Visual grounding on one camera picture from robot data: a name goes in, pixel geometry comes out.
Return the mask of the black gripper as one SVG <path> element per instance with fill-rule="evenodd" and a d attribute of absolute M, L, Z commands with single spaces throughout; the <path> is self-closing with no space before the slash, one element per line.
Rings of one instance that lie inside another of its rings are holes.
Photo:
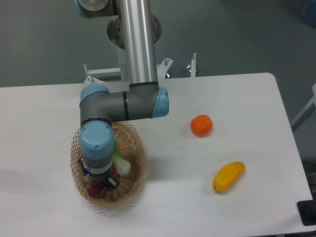
<path fill-rule="evenodd" d="M 104 187 L 106 191 L 114 191 L 120 185 L 119 180 L 112 177 L 112 168 L 109 167 L 107 170 L 105 169 L 95 169 L 95 168 L 86 168 L 83 163 L 82 158 L 77 161 L 81 173 L 83 177 L 87 177 L 92 181 L 101 182 L 101 185 Z"/>

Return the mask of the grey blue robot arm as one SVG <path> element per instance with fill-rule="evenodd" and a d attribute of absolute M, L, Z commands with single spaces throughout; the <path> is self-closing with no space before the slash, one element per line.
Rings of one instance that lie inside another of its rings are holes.
<path fill-rule="evenodd" d="M 79 104 L 81 170 L 84 176 L 111 190 L 119 185 L 112 175 L 112 124 L 169 113 L 167 89 L 158 84 L 150 2 L 121 0 L 118 5 L 129 90 L 112 93 L 106 86 L 92 83 L 81 91 Z"/>

